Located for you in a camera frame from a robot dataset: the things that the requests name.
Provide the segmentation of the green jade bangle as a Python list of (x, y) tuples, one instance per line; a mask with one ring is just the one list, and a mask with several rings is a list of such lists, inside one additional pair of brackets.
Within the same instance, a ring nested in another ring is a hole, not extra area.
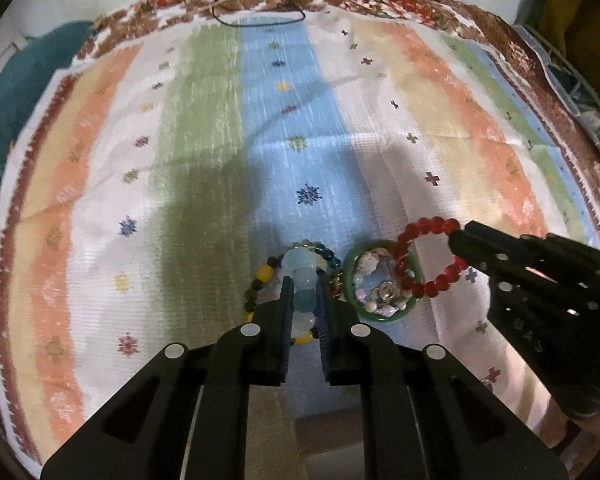
[(424, 281), (417, 255), (396, 257), (396, 242), (371, 240), (353, 248), (342, 268), (342, 294), (358, 313), (374, 322), (404, 318), (418, 299), (410, 286)]

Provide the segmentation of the silver metal tin box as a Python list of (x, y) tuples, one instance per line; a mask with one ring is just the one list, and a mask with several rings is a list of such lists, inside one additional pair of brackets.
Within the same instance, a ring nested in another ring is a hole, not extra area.
[(360, 408), (301, 417), (294, 422), (299, 479), (364, 479)]

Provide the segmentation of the striped colourful cloth mat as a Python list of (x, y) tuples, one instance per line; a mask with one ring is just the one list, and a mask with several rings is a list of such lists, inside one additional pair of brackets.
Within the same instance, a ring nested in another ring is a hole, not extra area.
[(0, 412), (24, 470), (165, 344), (245, 321), (268, 258), (430, 218), (600, 248), (600, 161), (513, 32), (327, 10), (160, 20), (58, 70), (0, 191)]

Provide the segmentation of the teal pillow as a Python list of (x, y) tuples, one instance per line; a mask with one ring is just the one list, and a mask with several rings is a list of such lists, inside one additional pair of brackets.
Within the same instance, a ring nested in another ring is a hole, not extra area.
[(89, 21), (63, 24), (33, 39), (6, 63), (0, 75), (0, 177), (9, 145), (17, 141), (50, 78), (70, 66), (91, 33)]

